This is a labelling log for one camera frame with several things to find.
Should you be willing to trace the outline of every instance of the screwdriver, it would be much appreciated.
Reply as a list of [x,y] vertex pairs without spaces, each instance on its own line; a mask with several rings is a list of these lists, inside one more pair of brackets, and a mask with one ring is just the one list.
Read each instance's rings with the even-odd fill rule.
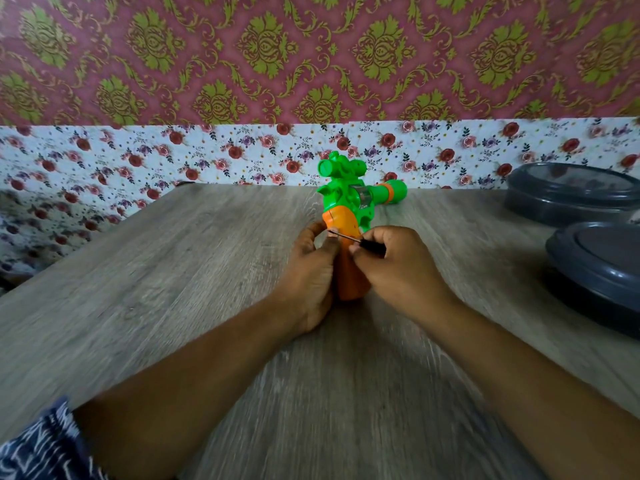
[[339,232],[336,232],[334,230],[330,230],[329,232],[332,234],[339,235],[340,237],[344,237],[346,239],[355,241],[359,243],[362,249],[366,249],[372,252],[373,254],[377,254],[380,257],[384,257],[387,254],[387,247],[381,242],[370,241],[368,239],[357,239],[355,237],[351,237],[350,235],[340,234]]

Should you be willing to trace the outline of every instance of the toy gun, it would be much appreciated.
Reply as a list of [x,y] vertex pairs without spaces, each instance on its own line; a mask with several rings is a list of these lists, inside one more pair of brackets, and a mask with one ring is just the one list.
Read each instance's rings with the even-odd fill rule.
[[[326,226],[336,227],[341,234],[359,238],[362,229],[371,227],[374,206],[397,203],[406,197],[406,184],[389,180],[379,185],[365,185],[360,179],[367,171],[362,160],[349,160],[338,152],[331,152],[327,160],[320,160],[318,173],[331,177],[331,182],[317,191],[323,195]],[[356,266],[349,254],[350,242],[342,240],[340,254],[335,261],[335,281],[338,297],[343,301],[361,298],[371,288],[371,283]]]

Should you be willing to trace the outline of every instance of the table surface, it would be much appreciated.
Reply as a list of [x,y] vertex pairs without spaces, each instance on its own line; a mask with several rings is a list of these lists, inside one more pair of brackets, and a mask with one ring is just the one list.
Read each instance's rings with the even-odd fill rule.
[[[374,224],[415,228],[469,305],[640,416],[640,343],[545,290],[553,229],[503,196],[410,190]],[[0,440],[265,296],[321,212],[304,187],[184,185],[0,298]],[[370,293],[279,352],[182,477],[543,476],[451,359]]]

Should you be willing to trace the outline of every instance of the clothing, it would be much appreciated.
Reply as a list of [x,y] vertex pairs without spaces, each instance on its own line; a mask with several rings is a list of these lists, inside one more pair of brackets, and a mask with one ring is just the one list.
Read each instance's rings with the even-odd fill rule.
[[65,398],[0,446],[0,480],[108,480],[93,462]]

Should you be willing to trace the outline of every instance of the wallpaper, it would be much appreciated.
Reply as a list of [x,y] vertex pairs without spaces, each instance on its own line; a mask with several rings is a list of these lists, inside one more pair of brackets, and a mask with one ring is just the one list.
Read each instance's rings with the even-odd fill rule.
[[640,118],[0,127],[0,270],[36,273],[180,182],[322,185],[333,150],[409,188],[505,188],[539,161],[640,177]]
[[640,115],[640,0],[0,0],[5,125]]

